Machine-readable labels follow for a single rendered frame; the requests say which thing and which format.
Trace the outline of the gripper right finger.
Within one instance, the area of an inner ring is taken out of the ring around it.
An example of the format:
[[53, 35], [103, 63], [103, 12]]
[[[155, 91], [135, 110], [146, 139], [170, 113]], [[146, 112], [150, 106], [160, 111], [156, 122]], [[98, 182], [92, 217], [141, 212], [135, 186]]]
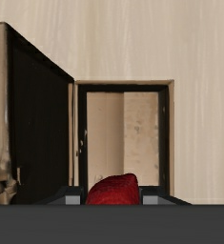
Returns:
[[188, 202], [166, 194], [159, 186], [140, 186], [139, 194], [142, 205], [188, 205]]

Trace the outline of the wooden box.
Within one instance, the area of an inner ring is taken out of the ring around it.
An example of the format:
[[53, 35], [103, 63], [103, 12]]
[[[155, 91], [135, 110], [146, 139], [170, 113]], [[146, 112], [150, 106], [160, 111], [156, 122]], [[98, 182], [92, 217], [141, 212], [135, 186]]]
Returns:
[[72, 184], [83, 188], [83, 204], [97, 182], [125, 173], [171, 194], [168, 82], [76, 81], [70, 96]]

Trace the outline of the red strawberry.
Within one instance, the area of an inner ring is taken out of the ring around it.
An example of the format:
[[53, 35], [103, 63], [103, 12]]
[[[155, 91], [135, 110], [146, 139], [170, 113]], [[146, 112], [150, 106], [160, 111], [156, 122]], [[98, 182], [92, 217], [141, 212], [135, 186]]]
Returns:
[[133, 173], [108, 176], [89, 191], [87, 205], [138, 205], [139, 187]]

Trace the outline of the wooden box lid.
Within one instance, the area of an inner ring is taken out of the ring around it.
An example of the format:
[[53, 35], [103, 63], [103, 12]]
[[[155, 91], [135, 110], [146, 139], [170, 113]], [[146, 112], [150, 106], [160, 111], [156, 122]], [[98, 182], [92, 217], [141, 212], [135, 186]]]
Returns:
[[0, 22], [0, 205], [34, 204], [69, 184], [72, 84]]

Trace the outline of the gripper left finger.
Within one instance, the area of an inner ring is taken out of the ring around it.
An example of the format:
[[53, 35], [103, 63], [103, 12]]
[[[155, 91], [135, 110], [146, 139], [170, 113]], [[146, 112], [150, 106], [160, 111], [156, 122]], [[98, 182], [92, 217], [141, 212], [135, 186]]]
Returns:
[[54, 195], [37, 202], [37, 205], [82, 205], [83, 188], [79, 186], [61, 187]]

